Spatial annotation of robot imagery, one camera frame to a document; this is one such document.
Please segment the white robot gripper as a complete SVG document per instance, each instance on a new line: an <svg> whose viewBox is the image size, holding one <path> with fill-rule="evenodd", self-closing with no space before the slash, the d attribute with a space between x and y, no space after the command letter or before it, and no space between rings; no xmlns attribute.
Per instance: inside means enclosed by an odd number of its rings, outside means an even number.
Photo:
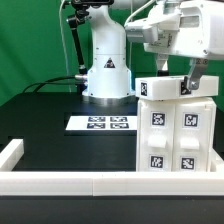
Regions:
<svg viewBox="0 0 224 224"><path fill-rule="evenodd" d="M168 55L190 57L190 70L184 77L184 87L197 90L208 60L224 60L222 1L183 1L169 14L165 14L163 5L158 4L150 11L147 23L157 37L145 43L144 50L161 53L156 56L159 77L169 75Z"/></svg>

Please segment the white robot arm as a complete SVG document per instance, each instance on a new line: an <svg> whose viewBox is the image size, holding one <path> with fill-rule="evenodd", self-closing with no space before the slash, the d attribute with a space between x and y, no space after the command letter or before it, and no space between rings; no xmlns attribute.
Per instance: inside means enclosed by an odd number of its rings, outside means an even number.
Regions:
<svg viewBox="0 0 224 224"><path fill-rule="evenodd" d="M132 99L131 71L126 66L126 43L141 43L158 55L157 71L167 69L170 55L191 59L184 87L200 88L210 60L224 60L224 0L115 0L114 8L150 7L148 16L128 18L124 25L113 21L106 5L91 6L93 64L87 72L84 99L108 104Z"/></svg>

